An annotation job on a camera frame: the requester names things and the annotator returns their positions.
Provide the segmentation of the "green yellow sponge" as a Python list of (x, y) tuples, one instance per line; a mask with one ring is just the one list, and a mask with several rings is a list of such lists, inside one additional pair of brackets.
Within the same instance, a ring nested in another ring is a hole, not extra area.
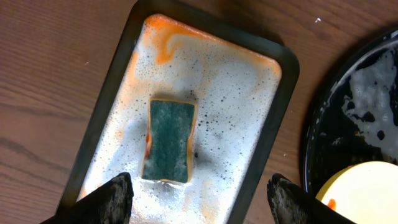
[(150, 100), (142, 179), (189, 182), (196, 117), (194, 103)]

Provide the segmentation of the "yellow plate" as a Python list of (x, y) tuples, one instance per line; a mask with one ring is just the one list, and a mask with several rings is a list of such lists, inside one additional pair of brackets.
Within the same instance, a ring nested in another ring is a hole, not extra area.
[(397, 224), (397, 166), (381, 161), (349, 166), (327, 180), (316, 199), (355, 223)]

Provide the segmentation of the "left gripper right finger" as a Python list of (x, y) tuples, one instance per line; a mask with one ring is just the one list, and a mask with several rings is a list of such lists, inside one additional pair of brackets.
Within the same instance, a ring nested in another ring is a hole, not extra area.
[(267, 199), (276, 224), (354, 224), (278, 173), (268, 181)]

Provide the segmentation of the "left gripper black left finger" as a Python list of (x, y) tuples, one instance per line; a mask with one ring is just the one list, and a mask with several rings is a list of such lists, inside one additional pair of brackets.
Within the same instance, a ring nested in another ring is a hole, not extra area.
[(131, 176), (122, 172), (42, 224), (128, 224), (133, 196)]

